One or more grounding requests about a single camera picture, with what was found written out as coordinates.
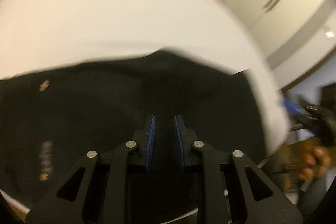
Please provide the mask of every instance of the bed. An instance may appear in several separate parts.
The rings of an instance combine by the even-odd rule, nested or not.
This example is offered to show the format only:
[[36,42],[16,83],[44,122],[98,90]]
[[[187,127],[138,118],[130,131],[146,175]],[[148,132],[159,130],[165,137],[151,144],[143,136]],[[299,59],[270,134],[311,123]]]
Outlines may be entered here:
[[0,79],[161,48],[231,74],[247,70],[268,154],[287,137],[270,68],[218,0],[1,0],[0,41]]

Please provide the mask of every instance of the black cloth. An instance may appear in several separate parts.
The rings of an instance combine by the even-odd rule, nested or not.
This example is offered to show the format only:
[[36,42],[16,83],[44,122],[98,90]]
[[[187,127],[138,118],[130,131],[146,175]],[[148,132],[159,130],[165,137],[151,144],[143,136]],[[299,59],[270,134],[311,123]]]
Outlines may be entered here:
[[[50,81],[45,91],[40,85]],[[170,52],[85,63],[0,81],[0,189],[31,207],[87,151],[115,149],[157,119],[150,176],[139,178],[137,223],[160,223],[197,205],[193,176],[179,171],[172,118],[214,148],[265,158],[263,129],[244,74],[228,75]],[[41,145],[53,174],[40,181]]]

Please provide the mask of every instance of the mattress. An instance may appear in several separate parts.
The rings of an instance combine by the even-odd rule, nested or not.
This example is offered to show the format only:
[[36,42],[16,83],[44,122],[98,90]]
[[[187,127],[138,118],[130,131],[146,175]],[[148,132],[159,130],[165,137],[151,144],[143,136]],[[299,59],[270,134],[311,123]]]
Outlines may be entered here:
[[1,0],[0,79],[161,48],[229,73],[247,70],[266,150],[286,139],[282,96],[253,39],[217,0]]

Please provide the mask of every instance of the silver screw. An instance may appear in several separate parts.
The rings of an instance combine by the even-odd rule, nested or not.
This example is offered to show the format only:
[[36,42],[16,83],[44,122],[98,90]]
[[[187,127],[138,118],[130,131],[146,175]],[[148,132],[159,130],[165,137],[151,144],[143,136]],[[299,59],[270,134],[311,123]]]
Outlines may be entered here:
[[202,141],[195,141],[194,142],[194,147],[201,148],[204,146],[204,142]]
[[126,143],[126,146],[128,147],[128,148],[133,148],[134,146],[136,146],[137,145],[137,143],[135,142],[135,141],[128,141],[127,143]]
[[243,156],[243,152],[241,152],[240,150],[235,150],[233,151],[233,156],[241,158]]
[[91,158],[91,159],[94,158],[96,155],[97,155],[97,152],[94,151],[94,150],[91,150],[91,151],[89,151],[89,152],[86,153],[86,156],[88,158]]

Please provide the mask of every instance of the triangular cutout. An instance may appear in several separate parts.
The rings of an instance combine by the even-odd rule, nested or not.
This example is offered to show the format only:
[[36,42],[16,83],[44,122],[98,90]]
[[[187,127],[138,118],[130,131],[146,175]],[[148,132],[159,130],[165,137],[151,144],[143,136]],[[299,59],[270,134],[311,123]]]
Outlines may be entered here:
[[245,167],[245,173],[255,201],[260,201],[273,195],[272,191],[250,167]]
[[57,196],[71,202],[75,201],[84,173],[85,168],[79,168],[77,172],[61,187],[61,189],[58,190]]

